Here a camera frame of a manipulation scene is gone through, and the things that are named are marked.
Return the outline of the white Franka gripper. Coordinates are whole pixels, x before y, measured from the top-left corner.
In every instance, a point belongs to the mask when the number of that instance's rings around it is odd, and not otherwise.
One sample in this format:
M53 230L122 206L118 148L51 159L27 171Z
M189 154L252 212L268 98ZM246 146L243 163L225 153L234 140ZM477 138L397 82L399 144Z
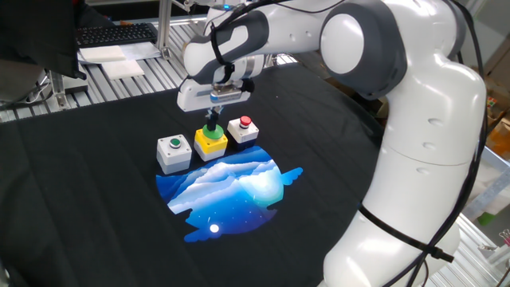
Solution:
M255 84L251 79L200 85L187 78L178 88L177 104L184 112L208 109L206 126L216 128L222 113L221 106L247 101L254 89Z

